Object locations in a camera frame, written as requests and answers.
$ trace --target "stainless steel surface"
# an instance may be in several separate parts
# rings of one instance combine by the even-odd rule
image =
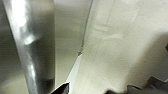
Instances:
[[[0,0],[0,94],[28,94],[11,29]]]
[[[4,0],[30,94],[48,94],[55,83],[54,2]]]

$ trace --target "white wall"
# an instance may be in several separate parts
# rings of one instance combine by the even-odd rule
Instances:
[[[123,92],[150,76],[165,80],[167,42],[167,0],[94,0],[73,94]]]

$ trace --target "dark object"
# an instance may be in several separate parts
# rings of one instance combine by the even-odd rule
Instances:
[[[51,94],[68,94],[68,93],[69,93],[69,83],[66,83],[60,86]]]
[[[168,92],[168,82],[163,82],[155,77],[150,77],[143,88]]]
[[[115,93],[108,90],[105,94],[168,94],[168,82],[163,82],[155,77],[150,77],[143,88],[128,85],[127,92]]]

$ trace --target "gray surface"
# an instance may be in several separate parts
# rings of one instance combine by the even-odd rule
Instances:
[[[0,0],[0,94],[28,94],[16,45]]]
[[[92,0],[55,0],[56,87],[64,83],[81,51]]]
[[[55,30],[52,0],[4,0],[29,94],[55,86]]]

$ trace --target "metal pole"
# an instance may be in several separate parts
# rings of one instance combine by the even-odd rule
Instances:
[[[29,94],[49,94],[55,86],[53,0],[3,0]]]

